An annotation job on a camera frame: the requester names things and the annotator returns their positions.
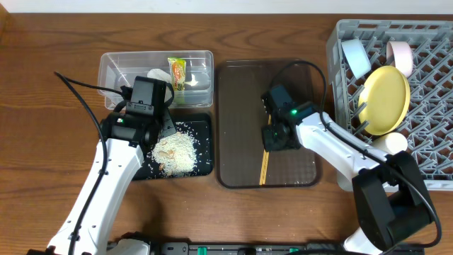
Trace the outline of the white tissue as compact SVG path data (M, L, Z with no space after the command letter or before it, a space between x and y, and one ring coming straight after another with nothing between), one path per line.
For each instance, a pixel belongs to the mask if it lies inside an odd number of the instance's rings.
M172 82L171 75L169 73L165 72L162 69L151 69L147 73L147 77L151 78L151 79L162 80L162 81L165 81L167 83L171 83Z

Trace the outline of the yellow green snack wrapper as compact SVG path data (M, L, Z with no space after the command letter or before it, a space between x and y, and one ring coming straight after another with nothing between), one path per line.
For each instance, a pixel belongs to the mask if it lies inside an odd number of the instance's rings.
M175 91L183 91L186 77L186 61L177 57L169 57L171 83Z

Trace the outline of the yellow plate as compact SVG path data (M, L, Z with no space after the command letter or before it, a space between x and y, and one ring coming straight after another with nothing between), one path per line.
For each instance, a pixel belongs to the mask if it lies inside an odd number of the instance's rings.
M383 66L367 78L359 95L358 114L365 131L384 135L396 129L405 118L411 98L407 78L395 67Z

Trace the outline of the white cup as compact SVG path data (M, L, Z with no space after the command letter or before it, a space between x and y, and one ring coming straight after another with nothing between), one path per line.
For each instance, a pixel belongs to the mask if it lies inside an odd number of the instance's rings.
M384 136L381 136L373 141L371 145L392 155L408 149L408 141L406 137L399 132L390 132Z

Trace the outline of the light blue bowl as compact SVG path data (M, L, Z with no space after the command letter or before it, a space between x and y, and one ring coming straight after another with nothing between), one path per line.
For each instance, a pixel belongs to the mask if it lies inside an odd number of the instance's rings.
M363 77L371 70L365 48L360 40L353 39L341 43L346 61L356 79Z

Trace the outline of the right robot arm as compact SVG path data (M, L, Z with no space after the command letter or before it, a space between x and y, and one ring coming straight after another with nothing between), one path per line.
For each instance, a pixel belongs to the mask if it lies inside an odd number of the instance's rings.
M400 242L434 223L442 228L415 159L388 154L344 131L326 113L306 103L265 103L270 123L262 128L266 151L304 147L334 166L352 188L359 229L343 242L346 254L388 254Z

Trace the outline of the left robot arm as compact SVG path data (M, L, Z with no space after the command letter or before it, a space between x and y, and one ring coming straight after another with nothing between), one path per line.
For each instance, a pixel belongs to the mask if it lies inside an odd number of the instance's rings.
M88 177L66 221L44 254L151 254L154 245L135 232L109 247L125 191L146 153L176 129L168 111L113 111L98 125L101 134Z

